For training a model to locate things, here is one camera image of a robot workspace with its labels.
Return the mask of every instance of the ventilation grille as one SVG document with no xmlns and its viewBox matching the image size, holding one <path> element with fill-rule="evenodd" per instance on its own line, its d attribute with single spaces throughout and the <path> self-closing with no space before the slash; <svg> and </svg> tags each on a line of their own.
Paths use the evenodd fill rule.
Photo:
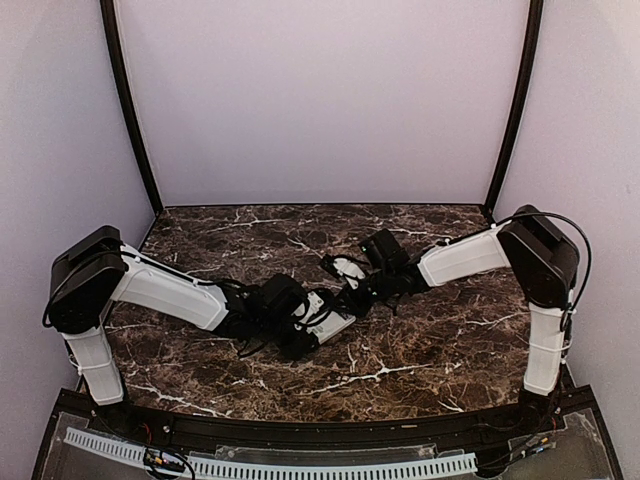
<svg viewBox="0 0 640 480">
<path fill-rule="evenodd" d="M 145 468 L 145 448 L 93 432 L 67 428 L 65 443 L 110 460 Z M 199 479 L 228 480 L 423 480 L 447 478 L 477 471 L 473 453 L 445 458 L 384 465 L 346 467 L 311 467 L 235 463 L 189 456 L 189 463 Z"/>
</svg>

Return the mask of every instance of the white wall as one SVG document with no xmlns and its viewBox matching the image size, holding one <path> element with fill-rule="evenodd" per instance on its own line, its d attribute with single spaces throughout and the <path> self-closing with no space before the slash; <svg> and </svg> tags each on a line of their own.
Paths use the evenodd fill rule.
<svg viewBox="0 0 640 480">
<path fill-rule="evenodd" d="M 0 478 L 30 478 L 76 375 L 40 325 L 54 257 L 102 224 L 137 243 L 152 221 L 126 134 L 99 2 L 1 2 Z"/>
<path fill-rule="evenodd" d="M 484 201 L 528 1 L 118 4 L 166 204 Z"/>
<path fill-rule="evenodd" d="M 506 188 L 584 227 L 595 264 L 570 366 L 590 383 L 626 472 L 640 478 L 640 3 L 545 5 Z"/>
</svg>

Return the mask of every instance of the black frame post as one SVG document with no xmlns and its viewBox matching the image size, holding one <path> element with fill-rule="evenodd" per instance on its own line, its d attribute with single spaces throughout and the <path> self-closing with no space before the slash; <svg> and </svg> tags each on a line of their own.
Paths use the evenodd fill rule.
<svg viewBox="0 0 640 480">
<path fill-rule="evenodd" d="M 100 0 L 104 34 L 107 39 L 111 68 L 113 70 L 113 77 L 118 90 L 118 97 L 120 97 L 120 107 L 122 108 L 124 121 L 127 125 L 127 131 L 129 132 L 131 147 L 133 148 L 133 153 L 136 157 L 136 162 L 138 164 L 138 169 L 140 170 L 140 176 L 142 176 L 144 188 L 147 191 L 147 196 L 149 197 L 153 211 L 157 216 L 162 212 L 162 210 L 164 210 L 164 206 L 162 205 L 160 192 L 158 191 L 158 186 L 156 185 L 155 178 L 153 177 L 153 171 L 151 170 L 147 151 L 144 148 L 144 141 L 142 140 L 140 125 L 138 124 L 138 116 L 136 115 L 136 110 L 133 105 L 133 97 L 131 96 L 131 88 L 129 87 L 124 57 L 122 55 L 122 45 L 120 44 L 120 35 L 118 34 L 118 21 L 113 2 L 114 0 Z"/>
<path fill-rule="evenodd" d="M 536 56 L 543 4 L 544 0 L 531 0 L 529 3 L 529 19 L 527 21 L 527 30 L 524 37 L 522 57 L 520 59 L 520 69 L 518 70 L 518 80 L 516 81 L 516 89 L 511 102 L 509 120 L 507 121 L 507 128 L 505 129 L 504 138 L 502 139 L 502 146 L 500 147 L 500 154 L 498 155 L 496 168 L 493 172 L 489 192 L 483 205 L 483 213 L 487 218 L 493 218 L 493 211 L 498 202 L 505 177 L 507 176 L 509 161 L 511 160 L 513 147 L 516 143 L 518 128 L 520 127 L 520 120 L 522 119 L 522 113 L 527 99 L 527 91 L 529 90 L 529 82 L 531 81 L 533 60 Z"/>
</svg>

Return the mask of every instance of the white vent strip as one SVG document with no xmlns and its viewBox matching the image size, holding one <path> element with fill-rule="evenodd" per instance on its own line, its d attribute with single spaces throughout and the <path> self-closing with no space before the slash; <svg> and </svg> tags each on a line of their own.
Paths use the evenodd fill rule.
<svg viewBox="0 0 640 480">
<path fill-rule="evenodd" d="M 64 441 L 110 460 L 145 468 L 142 463 L 144 447 L 140 445 L 72 427 L 67 428 Z M 198 456 L 189 456 L 189 463 L 197 478 L 207 480 L 428 480 L 477 471 L 476 456 L 473 453 L 414 462 L 345 467 L 259 465 Z"/>
</svg>

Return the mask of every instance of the brown marble surface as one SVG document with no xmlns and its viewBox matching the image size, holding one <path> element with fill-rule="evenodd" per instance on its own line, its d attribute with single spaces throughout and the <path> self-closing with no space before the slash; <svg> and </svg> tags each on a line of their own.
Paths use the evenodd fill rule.
<svg viewBox="0 0 640 480">
<path fill-rule="evenodd" d="M 204 279 L 262 283 L 283 272 L 307 288 L 341 284 L 323 253 L 357 255 L 389 228 L 410 254 L 485 226 L 475 206 L 301 205 L 169 208 L 143 252 Z M 403 299 L 298 362 L 275 348 L 237 358 L 237 342 L 135 305 L 106 327 L 131 399 L 174 412 L 248 420 L 363 421 L 447 414 L 517 400 L 528 318 L 502 269 Z"/>
</svg>

